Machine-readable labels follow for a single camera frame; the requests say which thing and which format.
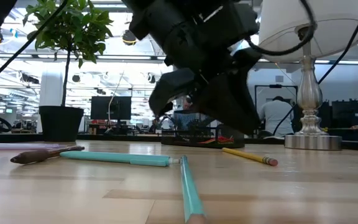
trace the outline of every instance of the man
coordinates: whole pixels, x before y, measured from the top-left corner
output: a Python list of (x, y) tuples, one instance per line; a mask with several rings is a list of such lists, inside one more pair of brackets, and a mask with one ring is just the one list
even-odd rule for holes
[[(291, 110), (291, 105), (284, 101), (281, 96), (276, 96), (273, 101), (265, 103), (258, 111), (259, 118), (261, 120), (266, 119), (265, 131), (268, 135), (273, 136), (274, 129), (280, 123), (280, 121)], [(291, 121), (293, 119), (293, 113), (285, 118), (283, 123), (278, 127), (275, 136), (283, 137), (287, 134), (293, 134)]]

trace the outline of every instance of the silver lamp base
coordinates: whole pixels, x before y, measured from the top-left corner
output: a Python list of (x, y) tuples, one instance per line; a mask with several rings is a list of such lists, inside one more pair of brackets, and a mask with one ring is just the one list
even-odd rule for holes
[(290, 149), (309, 149), (338, 151), (341, 150), (342, 137), (339, 136), (313, 136), (292, 135), (285, 136), (285, 147)]

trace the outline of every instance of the table lamp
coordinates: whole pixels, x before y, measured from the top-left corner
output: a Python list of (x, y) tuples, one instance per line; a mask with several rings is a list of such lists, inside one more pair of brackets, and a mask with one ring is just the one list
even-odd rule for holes
[[(318, 108), (323, 96), (314, 74), (316, 58), (343, 51), (358, 25), (358, 0), (308, 0), (317, 23), (313, 39), (300, 50), (284, 56), (268, 56), (278, 63), (301, 62), (302, 79), (297, 98), (303, 109), (302, 129), (285, 136), (285, 147), (340, 150), (342, 138), (330, 136), (319, 126)], [(292, 48), (306, 34), (310, 21), (299, 0), (264, 0), (259, 47), (280, 51)], [(358, 44), (358, 33), (353, 41)]]

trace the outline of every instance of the pencil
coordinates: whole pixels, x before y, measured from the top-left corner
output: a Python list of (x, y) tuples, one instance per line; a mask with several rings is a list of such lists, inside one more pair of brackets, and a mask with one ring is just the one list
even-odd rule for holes
[(238, 150), (233, 150), (233, 149), (228, 149), (228, 148), (223, 148), (224, 152), (236, 155), (236, 156), (241, 156), (247, 159), (252, 159), (253, 161), (257, 161), (257, 162), (261, 162), (267, 165), (271, 165), (271, 166), (277, 166), (278, 165), (278, 161), (269, 157), (262, 157), (262, 156), (258, 156), (252, 153), (248, 153), (248, 152), (241, 152)]

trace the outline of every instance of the green leaves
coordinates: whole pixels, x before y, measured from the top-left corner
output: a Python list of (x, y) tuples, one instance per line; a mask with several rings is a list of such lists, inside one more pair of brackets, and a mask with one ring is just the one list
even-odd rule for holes
[[(23, 24), (34, 15), (39, 21), (34, 25), (39, 28), (57, 9), (58, 0), (37, 0), (35, 6), (27, 6), (27, 14)], [(75, 55), (81, 68), (85, 61), (96, 63), (95, 54), (103, 54), (106, 50), (106, 35), (112, 37), (108, 25), (112, 23), (108, 11), (95, 9), (90, 0), (69, 0), (53, 22), (48, 24), (35, 41), (35, 49), (52, 49), (55, 60), (60, 50), (68, 50)]]

